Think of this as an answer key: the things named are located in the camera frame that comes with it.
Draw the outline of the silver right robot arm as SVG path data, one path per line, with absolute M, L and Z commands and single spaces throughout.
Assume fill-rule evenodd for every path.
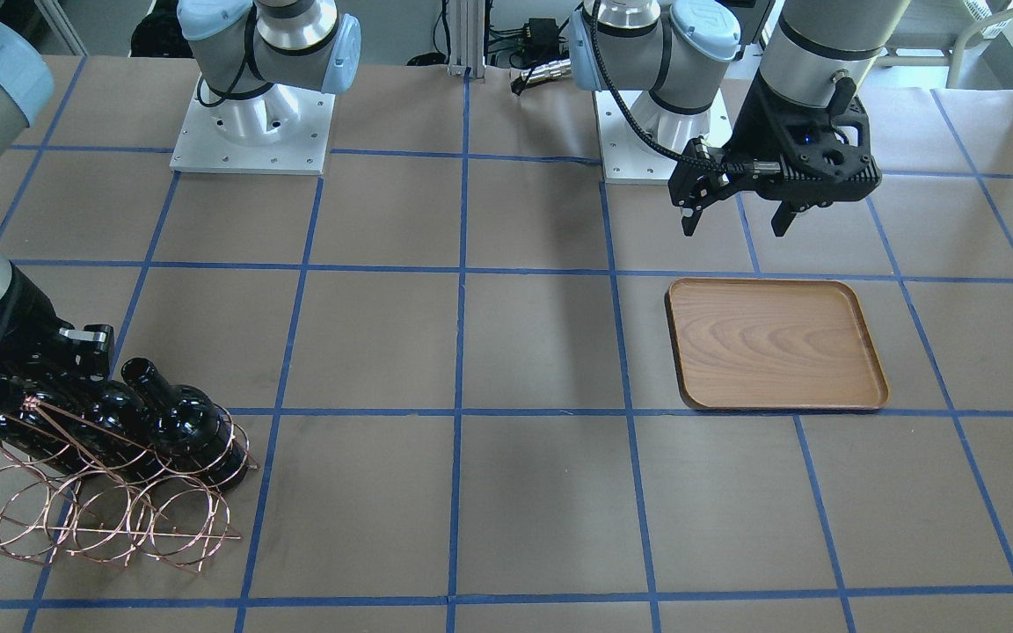
M 361 61 L 361 25 L 332 1 L 181 1 L 181 35 L 200 65 L 171 165 L 181 172 L 321 175 L 335 97 Z M 27 39 L 0 23 L 0 156 L 35 124 L 54 79 Z M 23 403 L 23 366 L 48 358 L 56 378 L 103 382 L 77 345 L 107 353 L 104 332 L 73 332 L 0 252 L 0 413 Z

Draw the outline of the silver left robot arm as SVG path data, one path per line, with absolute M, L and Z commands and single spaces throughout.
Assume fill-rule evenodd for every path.
M 632 132 L 671 160 L 683 233 L 742 192 L 775 201 L 783 236 L 799 214 L 853 203 L 883 180 L 859 87 L 892 36 L 905 1 L 787 1 L 731 136 L 693 129 L 743 47 L 739 18 L 717 1 L 586 1 L 568 18 L 573 79 L 607 92 Z

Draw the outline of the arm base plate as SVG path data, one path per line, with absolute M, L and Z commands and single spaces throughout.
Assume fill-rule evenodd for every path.
M 262 95 L 217 103 L 198 84 L 172 152 L 182 173 L 302 175 L 324 172 L 335 96 L 275 84 Z
M 688 141 L 703 137 L 709 147 L 721 147 L 732 133 L 723 93 L 717 92 L 708 111 L 682 115 L 665 111 L 639 90 L 620 96 L 632 117 L 660 147 L 683 152 Z M 636 136 L 607 91 L 594 92 L 604 181 L 611 185 L 659 185 L 670 178 L 675 161 L 660 155 Z

